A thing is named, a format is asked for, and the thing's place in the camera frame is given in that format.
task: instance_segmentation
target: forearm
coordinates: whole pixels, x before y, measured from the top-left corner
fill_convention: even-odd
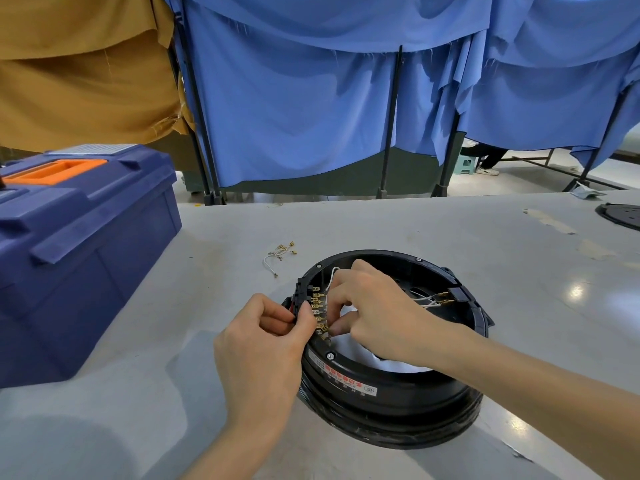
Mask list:
[[[637,478],[640,396],[451,325],[458,345],[436,369],[474,387],[606,479]]]
[[[270,432],[225,427],[181,477],[182,480],[247,480],[260,469],[277,442]]]

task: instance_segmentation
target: black round object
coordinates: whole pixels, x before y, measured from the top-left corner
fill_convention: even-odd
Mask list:
[[[597,206],[596,212],[611,222],[640,230],[640,205],[607,202]]]
[[[332,269],[348,269],[356,259],[391,276],[409,295],[447,294],[447,306],[429,311],[488,336],[491,318],[451,270],[392,251],[351,251],[316,264],[298,281],[290,302],[294,314],[309,301],[322,317]],[[368,367],[332,349],[321,331],[305,347],[302,371],[302,400],[343,433],[377,446],[418,449],[441,444],[471,426],[480,411],[482,394],[475,389],[436,371]]]

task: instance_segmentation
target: gray table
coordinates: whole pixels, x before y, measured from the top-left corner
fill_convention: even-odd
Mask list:
[[[604,199],[640,203],[640,192]],[[252,293],[282,300],[316,261],[347,250],[396,250],[448,266],[495,320],[493,339],[640,393],[640,233],[599,217],[596,205],[568,194],[185,204],[183,230],[77,377],[0,392],[0,478],[175,478],[224,421],[215,334]],[[274,279],[262,258],[292,240],[299,254],[276,262]],[[255,478],[596,475],[485,399],[464,435],[412,452],[348,438],[297,401]]]

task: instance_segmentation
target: person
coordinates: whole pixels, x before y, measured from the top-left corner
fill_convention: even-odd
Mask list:
[[[475,146],[463,146],[462,149],[460,149],[460,154],[466,157],[484,157],[484,160],[476,167],[476,173],[497,176],[500,175],[500,172],[493,167],[505,156],[507,151],[508,150],[499,148],[498,146],[478,143]]]
[[[350,332],[380,357],[475,387],[605,479],[638,478],[640,396],[441,320],[362,260],[335,273],[327,300],[332,335]],[[340,317],[350,303],[357,311]],[[258,471],[284,431],[315,329],[308,303],[294,324],[290,311],[257,294],[215,338],[227,422],[183,480],[249,479]]]

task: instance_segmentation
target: left hand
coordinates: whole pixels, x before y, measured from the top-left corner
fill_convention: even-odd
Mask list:
[[[305,303],[294,316],[255,294],[214,340],[216,368],[227,400],[227,428],[282,434],[302,379],[300,359],[316,330]]]

